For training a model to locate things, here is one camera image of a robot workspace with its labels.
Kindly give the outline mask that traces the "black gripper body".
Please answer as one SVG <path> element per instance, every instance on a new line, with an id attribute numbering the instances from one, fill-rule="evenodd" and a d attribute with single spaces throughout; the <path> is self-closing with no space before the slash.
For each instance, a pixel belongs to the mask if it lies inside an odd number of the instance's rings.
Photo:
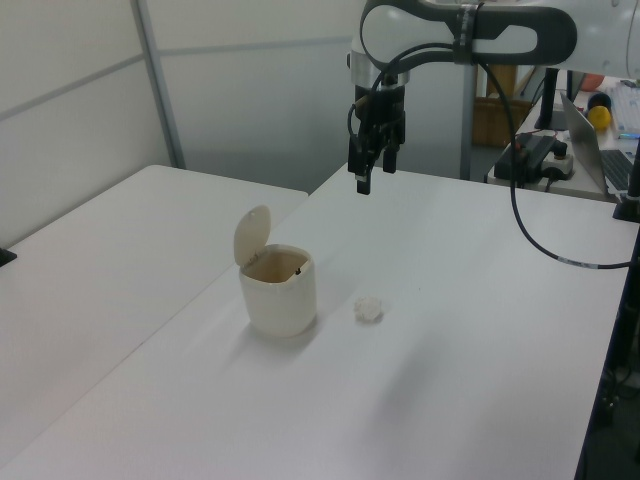
<path id="1" fill-rule="evenodd" d="M 404 86 L 383 87 L 374 93 L 367 88 L 356 86 L 354 100 L 365 100 L 361 106 L 356 107 L 360 130 L 369 132 L 375 127 L 403 124 L 405 92 Z"/>

